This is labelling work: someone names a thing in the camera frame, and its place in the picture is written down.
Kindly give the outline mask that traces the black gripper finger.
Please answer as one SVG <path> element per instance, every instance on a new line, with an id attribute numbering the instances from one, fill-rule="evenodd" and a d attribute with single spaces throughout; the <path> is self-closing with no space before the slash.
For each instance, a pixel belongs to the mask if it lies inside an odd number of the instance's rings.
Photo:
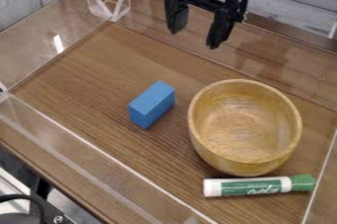
<path id="1" fill-rule="evenodd" d="M 165 0 L 167 29 L 175 35 L 186 26 L 187 4 L 182 0 Z"/>
<path id="2" fill-rule="evenodd" d="M 215 49 L 221 42 L 227 39 L 233 26 L 230 10 L 227 8 L 219 8 L 214 12 L 214 19 L 206 37 L 206 45 L 210 49 Z"/>

